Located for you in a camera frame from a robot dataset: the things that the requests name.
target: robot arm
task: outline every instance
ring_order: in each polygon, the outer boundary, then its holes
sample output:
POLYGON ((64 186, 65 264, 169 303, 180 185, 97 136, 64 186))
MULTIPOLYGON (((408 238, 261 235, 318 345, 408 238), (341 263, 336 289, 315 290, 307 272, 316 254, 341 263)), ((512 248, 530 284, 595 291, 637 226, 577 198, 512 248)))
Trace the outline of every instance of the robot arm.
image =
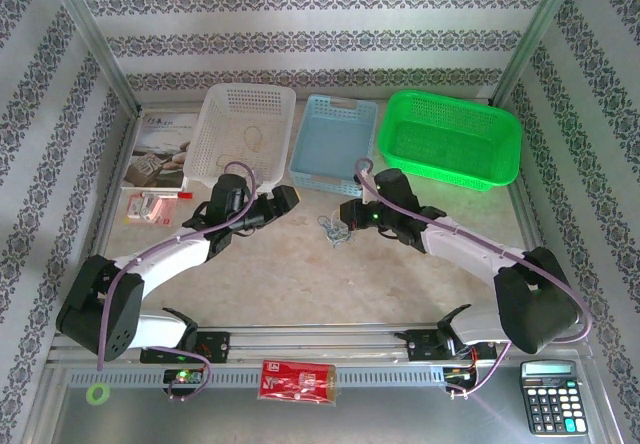
MULTIPOLYGON (((115 290, 109 311, 105 361, 117 358, 125 350, 138 347, 169 347, 192 351, 197 324, 187 316, 164 309, 141 313, 143 299, 155 288, 184 270, 199 266, 217 256, 230 243, 233 234, 260 229, 288 213, 299 202, 290 186, 277 186, 273 197, 260 195, 244 217, 215 232, 194 234, 227 222, 245 206, 249 191, 244 178, 224 174, 211 191, 211 200, 202 203, 193 217, 183 223, 161 249, 126 273, 115 290)), ((98 353, 103 296, 116 275, 146 251, 109 260, 88 258, 71 287, 56 319, 56 328, 86 349, 98 353)))
MULTIPOLYGON (((381 196, 413 213, 447 224, 456 232, 405 216, 379 201, 365 204, 359 199, 340 206, 340 219, 350 230, 377 227, 381 235, 397 238, 422 253, 447 259, 495 289, 495 304, 462 306, 439 323, 447 348, 461 348, 477 342, 511 341, 524 352, 534 354, 577 322, 578 310, 569 296, 523 265, 458 235, 459 231, 465 231, 465 234, 482 237, 463 228, 443 211, 420 206, 409 181, 400 170, 388 169, 378 173, 374 179, 381 196)), ((539 247, 525 252, 484 237, 482 240, 567 283, 558 261, 549 250, 539 247)))

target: green plastic basket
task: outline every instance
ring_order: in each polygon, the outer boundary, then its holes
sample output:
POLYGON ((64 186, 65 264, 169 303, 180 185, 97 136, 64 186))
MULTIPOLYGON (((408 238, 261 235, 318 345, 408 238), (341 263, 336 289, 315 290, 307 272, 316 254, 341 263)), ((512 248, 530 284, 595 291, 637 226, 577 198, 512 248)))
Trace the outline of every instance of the green plastic basket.
POLYGON ((521 142, 507 111, 419 91, 391 97, 378 135, 390 167, 478 191, 513 182, 521 142))

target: rubber band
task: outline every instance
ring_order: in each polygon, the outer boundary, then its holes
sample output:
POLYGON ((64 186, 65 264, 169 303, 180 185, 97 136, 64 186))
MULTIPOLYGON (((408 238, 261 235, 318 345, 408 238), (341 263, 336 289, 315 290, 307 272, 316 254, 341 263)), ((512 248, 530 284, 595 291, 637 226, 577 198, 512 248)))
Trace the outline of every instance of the rubber band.
POLYGON ((317 221, 327 233, 327 240, 335 248, 338 244, 345 243, 352 238, 349 227, 340 220, 334 220, 337 211, 331 214, 331 217, 320 216, 317 221))
POLYGON ((260 144, 262 144, 262 131, 256 127, 256 126, 249 126, 244 130, 244 133, 242 135, 243 139, 244 139, 244 144, 247 146, 247 148, 252 151, 252 152, 259 152, 260 151, 260 144), (255 129, 256 131, 258 131, 259 134, 259 138, 258 138, 258 142, 255 145, 251 145, 247 142, 247 131, 249 129, 255 129))
POLYGON ((233 160, 233 156, 229 154, 223 154, 220 157, 218 157, 218 159, 216 159, 216 166, 224 169, 226 165, 232 160, 233 160))
POLYGON ((101 406, 111 396, 111 389, 104 382, 96 382, 93 386, 87 389, 87 402, 92 406, 101 406), (101 390, 102 394, 99 397, 95 396, 95 392, 101 390))

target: book cover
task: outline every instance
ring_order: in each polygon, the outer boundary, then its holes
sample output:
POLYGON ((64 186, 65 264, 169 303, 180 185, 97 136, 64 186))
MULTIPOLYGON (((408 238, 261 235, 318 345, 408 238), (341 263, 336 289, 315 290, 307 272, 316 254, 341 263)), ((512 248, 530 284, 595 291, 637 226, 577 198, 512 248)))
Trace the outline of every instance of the book cover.
POLYGON ((183 167, 197 113, 148 113, 142 118, 122 187, 182 191, 183 167))

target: small red package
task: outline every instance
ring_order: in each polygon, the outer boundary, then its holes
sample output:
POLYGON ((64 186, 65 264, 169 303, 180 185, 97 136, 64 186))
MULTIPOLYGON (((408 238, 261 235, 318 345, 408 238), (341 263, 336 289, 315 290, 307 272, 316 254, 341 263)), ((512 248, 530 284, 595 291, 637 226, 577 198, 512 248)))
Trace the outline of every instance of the small red package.
POLYGON ((264 361, 258 399, 336 404, 336 366, 264 361))

